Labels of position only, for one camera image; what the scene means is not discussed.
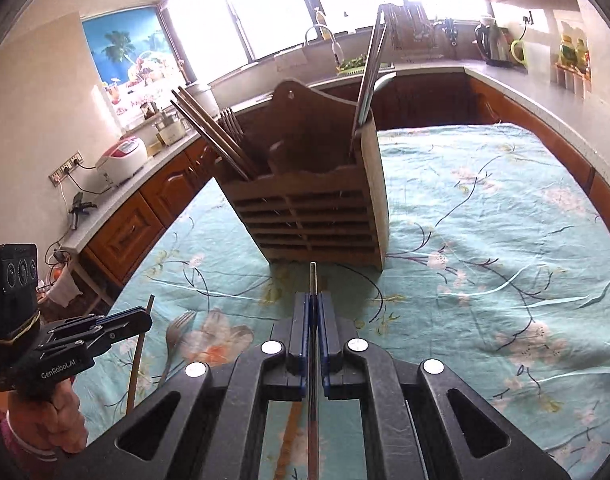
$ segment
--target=black camera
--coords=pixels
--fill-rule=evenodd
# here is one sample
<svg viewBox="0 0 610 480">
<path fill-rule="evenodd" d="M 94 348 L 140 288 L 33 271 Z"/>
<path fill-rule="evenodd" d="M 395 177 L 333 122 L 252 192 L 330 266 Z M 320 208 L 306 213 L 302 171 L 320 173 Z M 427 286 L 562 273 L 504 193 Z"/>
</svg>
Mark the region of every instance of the black camera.
<svg viewBox="0 0 610 480">
<path fill-rule="evenodd" d="M 49 400 L 60 381 L 94 366 L 112 344 L 151 328 L 142 307 L 40 323 L 33 244 L 0 246 L 0 392 Z"/>
</svg>

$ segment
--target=wall picture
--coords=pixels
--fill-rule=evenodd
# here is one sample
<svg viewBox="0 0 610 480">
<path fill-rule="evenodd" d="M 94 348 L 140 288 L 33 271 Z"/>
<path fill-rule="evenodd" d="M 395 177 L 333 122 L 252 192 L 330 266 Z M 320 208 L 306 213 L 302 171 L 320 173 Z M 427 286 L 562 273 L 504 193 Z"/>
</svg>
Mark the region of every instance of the wall picture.
<svg viewBox="0 0 610 480">
<path fill-rule="evenodd" d="M 89 49 L 120 122 L 138 121 L 140 105 L 169 106 L 184 84 L 155 7 L 123 10 L 83 22 Z"/>
</svg>

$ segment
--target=metal fork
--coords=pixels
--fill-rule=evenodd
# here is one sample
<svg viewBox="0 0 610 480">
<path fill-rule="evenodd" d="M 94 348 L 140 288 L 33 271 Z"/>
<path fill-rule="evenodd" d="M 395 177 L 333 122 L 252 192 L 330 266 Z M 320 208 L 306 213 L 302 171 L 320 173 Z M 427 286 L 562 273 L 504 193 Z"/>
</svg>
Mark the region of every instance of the metal fork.
<svg viewBox="0 0 610 480">
<path fill-rule="evenodd" d="M 194 310 L 187 310 L 186 312 L 178 316 L 175 320 L 173 320 L 171 324 L 167 327 L 167 330 L 165 332 L 165 341 L 167 343 L 167 361 L 165 363 L 165 368 L 163 368 L 163 373 L 160 375 L 160 379 L 158 380 L 158 386 L 156 387 L 156 389 L 159 389 L 165 382 L 169 373 L 169 368 L 171 368 L 172 365 L 172 357 L 174 356 L 174 350 L 176 349 L 178 343 L 181 341 L 181 338 L 184 335 L 187 325 L 191 322 L 194 322 L 195 317 L 196 312 Z"/>
<path fill-rule="evenodd" d="M 238 144 L 245 136 L 245 132 L 240 127 L 238 123 L 238 119 L 236 115 L 233 113 L 231 108 L 223 108 L 220 111 L 220 116 L 223 122 L 223 128 L 229 134 L 229 136 L 234 139 Z"/>
</svg>

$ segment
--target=white bracelet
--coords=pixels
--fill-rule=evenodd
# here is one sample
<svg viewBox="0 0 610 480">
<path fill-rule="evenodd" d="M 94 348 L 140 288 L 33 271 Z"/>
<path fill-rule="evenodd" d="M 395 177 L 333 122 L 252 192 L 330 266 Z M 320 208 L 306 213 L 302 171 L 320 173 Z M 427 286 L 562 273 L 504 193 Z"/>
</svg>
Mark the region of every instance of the white bracelet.
<svg viewBox="0 0 610 480">
<path fill-rule="evenodd" d="M 22 447 L 27 453 L 31 453 L 37 459 L 43 460 L 43 462 L 56 462 L 56 460 L 57 460 L 56 454 L 53 451 L 49 451 L 49 450 L 45 450 L 45 449 L 38 449 L 37 447 L 34 447 L 31 444 L 28 444 L 27 442 L 25 442 L 22 438 L 20 438 L 16 434 L 16 432 L 14 431 L 14 428 L 12 428 L 12 423 L 9 420 L 9 410 L 7 411 L 7 414 L 6 414 L 6 420 L 7 420 L 7 425 L 9 426 L 9 430 L 12 432 L 12 435 L 14 436 L 16 443 L 20 447 Z"/>
</svg>

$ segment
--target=white countertop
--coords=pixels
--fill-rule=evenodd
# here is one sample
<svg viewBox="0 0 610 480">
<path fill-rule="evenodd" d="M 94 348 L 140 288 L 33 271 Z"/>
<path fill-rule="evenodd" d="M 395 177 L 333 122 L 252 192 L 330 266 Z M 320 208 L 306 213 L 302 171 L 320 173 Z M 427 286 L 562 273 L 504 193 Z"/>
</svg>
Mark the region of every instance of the white countertop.
<svg viewBox="0 0 610 480">
<path fill-rule="evenodd" d="M 465 72 L 468 75 L 496 88 L 510 99 L 527 108 L 553 130 L 563 136 L 587 161 L 596 168 L 610 185 L 610 113 L 598 99 L 582 100 L 572 92 L 557 86 L 537 82 L 524 71 L 487 66 L 476 61 L 436 61 L 422 63 L 396 63 L 399 75 L 414 73 Z M 311 85 L 312 88 L 329 88 L 360 81 L 361 75 L 336 77 Z M 232 107 L 235 112 L 265 106 L 268 94 Z M 98 209 L 90 210 L 89 216 L 81 216 L 78 229 L 64 241 L 62 248 L 80 253 L 102 225 L 135 193 L 150 177 L 174 156 L 194 142 L 198 134 L 193 133 L 164 148 L 132 178 L 115 191 L 101 196 Z"/>
</svg>

